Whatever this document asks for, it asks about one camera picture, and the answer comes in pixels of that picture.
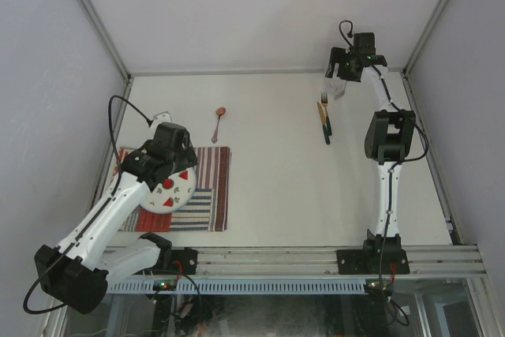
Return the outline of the clear drinking glass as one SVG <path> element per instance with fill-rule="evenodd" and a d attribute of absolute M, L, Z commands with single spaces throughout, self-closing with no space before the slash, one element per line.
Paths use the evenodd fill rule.
<path fill-rule="evenodd" d="M 336 101 L 342 98 L 346 93 L 347 81 L 340 79 L 334 74 L 332 78 L 324 78 L 324 92 L 329 101 Z"/>

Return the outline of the white watermelon pattern plate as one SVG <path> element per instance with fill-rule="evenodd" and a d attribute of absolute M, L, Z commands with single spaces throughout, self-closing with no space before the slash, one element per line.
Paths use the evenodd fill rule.
<path fill-rule="evenodd" d="M 177 211 L 193 197 L 196 191 L 196 172 L 193 167 L 172 174 L 158 184 L 140 206 L 154 214 Z"/>

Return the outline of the gold fork green handle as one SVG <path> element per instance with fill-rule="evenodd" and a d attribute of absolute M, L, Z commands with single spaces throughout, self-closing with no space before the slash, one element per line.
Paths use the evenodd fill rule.
<path fill-rule="evenodd" d="M 331 137 L 332 136 L 332 128 L 331 128 L 331 121 L 330 121 L 330 118 L 329 118 L 329 113 L 328 113 L 328 110 L 327 110 L 328 99 L 327 99 L 327 93 L 326 92 L 322 92 L 321 93 L 320 102 L 321 102 L 321 105 L 322 105 L 322 107 L 324 109 L 324 114 L 325 114 L 325 118 L 326 118 L 327 133 L 328 133 L 328 136 Z"/>

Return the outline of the pink handled spoon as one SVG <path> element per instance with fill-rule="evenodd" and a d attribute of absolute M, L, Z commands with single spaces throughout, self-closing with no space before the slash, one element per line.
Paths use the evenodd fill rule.
<path fill-rule="evenodd" d="M 220 120 L 222 118 L 222 116 L 226 113 L 226 108 L 225 107 L 220 107 L 216 110 L 215 114 L 217 116 L 217 122 L 216 122 L 216 126 L 215 126 L 215 130 L 214 130 L 214 133 L 212 135 L 212 138 L 211 138 L 211 142 L 213 144 L 216 144 L 217 141 L 218 141 L 218 136 L 219 136 L 219 124 L 220 124 Z"/>

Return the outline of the striped patchwork placemat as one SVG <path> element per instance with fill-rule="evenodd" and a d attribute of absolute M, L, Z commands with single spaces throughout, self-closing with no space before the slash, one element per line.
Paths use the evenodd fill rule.
<path fill-rule="evenodd" d="M 156 215 L 135 209 L 120 226 L 121 232 L 223 232 L 227 229 L 231 150 L 197 148 L 196 192 L 180 210 Z"/>

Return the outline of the gold knife green handle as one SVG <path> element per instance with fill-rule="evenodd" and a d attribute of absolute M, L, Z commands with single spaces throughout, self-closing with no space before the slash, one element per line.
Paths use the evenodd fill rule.
<path fill-rule="evenodd" d="M 317 105 L 318 112 L 319 112 L 319 115 L 320 115 L 320 120 L 321 120 L 321 123 L 322 123 L 322 129 L 323 129 L 325 143 L 326 143 L 326 145 L 330 145 L 331 141 L 330 141 L 330 137 L 329 137 L 329 134 L 328 134 L 328 131 L 327 131 L 327 122 L 326 122 L 325 113 L 323 111 L 323 107 L 322 107 L 322 105 L 319 102 L 317 102 L 316 105 Z"/>

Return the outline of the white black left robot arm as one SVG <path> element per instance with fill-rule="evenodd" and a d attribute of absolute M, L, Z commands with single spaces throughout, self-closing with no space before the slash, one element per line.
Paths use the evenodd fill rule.
<path fill-rule="evenodd" d="M 123 279 L 146 268 L 163 274 L 172 266 L 171 242 L 153 232 L 103 255 L 137 207 L 169 215 L 184 207 L 196 191 L 198 159 L 189 131 L 171 122 L 161 122 L 153 130 L 152 139 L 117 159 L 113 184 L 80 224 L 55 247 L 42 245 L 35 254 L 34 285 L 79 313 L 90 313 L 109 287 Z"/>

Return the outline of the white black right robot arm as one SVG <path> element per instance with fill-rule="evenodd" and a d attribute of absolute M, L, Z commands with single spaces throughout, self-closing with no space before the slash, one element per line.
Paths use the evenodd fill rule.
<path fill-rule="evenodd" d="M 376 110 L 365 135 L 365 156 L 376 164 L 374 222 L 363 244 L 362 262 L 373 273 L 382 272 L 402 253 L 398 227 L 398 187 L 402 164 L 410 153 L 415 113 L 394 101 L 385 76 L 387 62 L 376 53 L 372 32 L 347 32 L 347 48 L 333 47 L 326 78 L 362 83 L 374 90 Z"/>

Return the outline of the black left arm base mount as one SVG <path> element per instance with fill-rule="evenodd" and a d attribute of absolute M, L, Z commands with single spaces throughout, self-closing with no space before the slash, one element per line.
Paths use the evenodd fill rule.
<path fill-rule="evenodd" d="M 154 266 L 145 268 L 145 271 L 153 274 L 175 273 L 195 275 L 197 268 L 198 252 L 195 249 L 170 249 L 162 251 L 160 258 Z"/>

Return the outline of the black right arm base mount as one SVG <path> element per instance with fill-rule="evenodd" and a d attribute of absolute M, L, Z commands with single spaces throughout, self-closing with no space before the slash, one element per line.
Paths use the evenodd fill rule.
<path fill-rule="evenodd" d="M 336 251 L 340 275 L 408 275 L 410 266 L 406 251 L 396 253 L 367 253 L 363 249 L 339 249 Z"/>

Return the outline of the aluminium front rail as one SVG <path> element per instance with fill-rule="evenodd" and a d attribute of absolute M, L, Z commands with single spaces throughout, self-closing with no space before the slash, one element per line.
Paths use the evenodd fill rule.
<path fill-rule="evenodd" d="M 196 247 L 197 278 L 350 277 L 340 275 L 339 247 Z M 406 246 L 411 278 L 484 277 L 486 269 L 475 245 Z"/>

